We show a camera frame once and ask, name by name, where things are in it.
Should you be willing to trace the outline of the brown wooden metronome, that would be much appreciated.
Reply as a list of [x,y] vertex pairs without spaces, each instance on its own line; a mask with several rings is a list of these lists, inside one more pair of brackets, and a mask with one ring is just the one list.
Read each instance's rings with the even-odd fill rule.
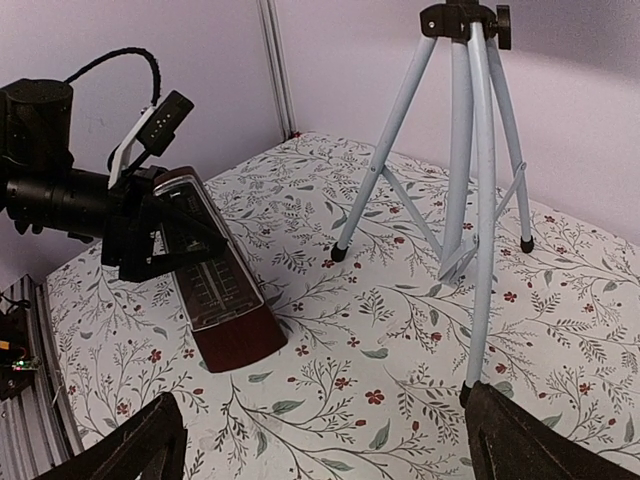
[[171,170],[154,181],[154,196],[173,192],[201,195],[228,241],[223,255],[172,272],[206,369],[211,373],[228,372],[276,353],[287,344],[287,336],[193,168]]

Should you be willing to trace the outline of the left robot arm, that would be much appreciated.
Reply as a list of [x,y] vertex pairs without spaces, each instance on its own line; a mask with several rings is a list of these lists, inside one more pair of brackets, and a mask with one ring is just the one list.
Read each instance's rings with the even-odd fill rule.
[[72,87],[20,79],[1,89],[1,208],[25,233],[64,231],[102,241],[101,261],[121,280],[143,282],[222,256],[229,242],[213,226],[156,189],[189,168],[144,167],[160,156],[193,108],[176,91],[133,134],[144,147],[125,165],[119,145],[108,174],[74,168],[69,150]]

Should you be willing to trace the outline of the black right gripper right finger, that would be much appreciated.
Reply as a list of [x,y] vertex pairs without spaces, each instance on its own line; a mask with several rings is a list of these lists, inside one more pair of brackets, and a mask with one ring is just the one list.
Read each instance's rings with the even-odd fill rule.
[[489,384],[464,385],[460,403],[476,479],[639,477],[556,433]]

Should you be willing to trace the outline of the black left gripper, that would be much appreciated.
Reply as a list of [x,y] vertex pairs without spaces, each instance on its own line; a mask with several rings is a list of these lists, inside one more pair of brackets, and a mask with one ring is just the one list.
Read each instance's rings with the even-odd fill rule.
[[[122,174],[107,192],[101,262],[117,267],[120,280],[144,282],[207,262],[227,249],[228,241],[201,195],[173,192],[151,196],[154,181],[166,172],[164,167],[149,167]],[[148,213],[152,228],[146,220]],[[162,234],[164,252],[160,255],[153,255],[153,230]]]

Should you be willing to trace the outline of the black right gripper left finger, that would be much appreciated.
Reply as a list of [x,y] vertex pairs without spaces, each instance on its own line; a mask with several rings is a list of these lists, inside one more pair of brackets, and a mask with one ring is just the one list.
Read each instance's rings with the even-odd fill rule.
[[165,392],[100,442],[39,478],[181,479],[187,436],[179,405]]

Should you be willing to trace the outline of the light blue music stand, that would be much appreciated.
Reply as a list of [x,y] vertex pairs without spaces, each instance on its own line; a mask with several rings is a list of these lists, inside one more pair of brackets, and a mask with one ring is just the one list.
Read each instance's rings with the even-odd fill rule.
[[[476,265],[470,347],[460,393],[467,397],[481,379],[495,282],[496,222],[511,199],[517,201],[520,248],[525,253],[534,248],[527,164],[500,57],[512,46],[510,9],[479,1],[443,1],[421,12],[420,26],[421,38],[331,258],[344,260],[373,189],[384,178],[439,259],[439,281],[453,283],[470,263]],[[386,162],[441,39],[451,42],[452,116],[445,228],[438,239]]]

